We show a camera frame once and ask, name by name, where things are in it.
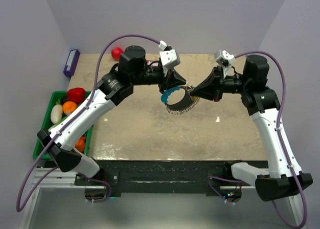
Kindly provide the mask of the blue grey keyring with rings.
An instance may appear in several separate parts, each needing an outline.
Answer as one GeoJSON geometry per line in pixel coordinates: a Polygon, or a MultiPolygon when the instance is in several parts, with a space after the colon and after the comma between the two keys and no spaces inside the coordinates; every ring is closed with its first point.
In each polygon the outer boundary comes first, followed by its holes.
{"type": "Polygon", "coordinates": [[[191,96],[185,86],[176,86],[164,91],[160,100],[164,103],[168,113],[182,115],[193,109],[200,101],[199,97],[191,96]]]}

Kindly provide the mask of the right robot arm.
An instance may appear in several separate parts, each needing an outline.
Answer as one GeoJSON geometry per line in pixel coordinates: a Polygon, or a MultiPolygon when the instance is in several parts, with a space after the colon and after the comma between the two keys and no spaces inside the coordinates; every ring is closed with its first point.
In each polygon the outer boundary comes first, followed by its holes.
{"type": "Polygon", "coordinates": [[[235,57],[223,51],[214,55],[217,66],[209,76],[191,91],[191,96],[218,102],[223,94],[240,94],[241,102],[255,123],[267,154],[268,168],[257,168],[235,160],[225,164],[223,181],[230,186],[243,181],[255,187],[264,201],[274,201],[299,193],[313,183],[310,173],[304,173],[291,150],[283,128],[276,92],[267,84],[268,60],[257,54],[247,56],[241,75],[228,75],[235,57]]]}

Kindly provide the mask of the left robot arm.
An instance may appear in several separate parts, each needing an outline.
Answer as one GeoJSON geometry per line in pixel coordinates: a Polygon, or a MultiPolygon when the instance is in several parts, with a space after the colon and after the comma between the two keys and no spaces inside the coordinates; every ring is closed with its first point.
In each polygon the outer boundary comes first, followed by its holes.
{"type": "Polygon", "coordinates": [[[98,163],[80,153],[76,142],[107,112],[113,110],[134,92],[134,86],[157,85],[159,91],[183,86],[186,80],[176,72],[180,64],[179,54],[170,47],[159,53],[157,67],[147,64],[146,51],[137,45],[127,47],[120,55],[118,64],[94,86],[90,95],[62,123],[51,130],[37,133],[41,144],[62,172],[75,171],[83,174],[92,185],[104,179],[98,163]]]}

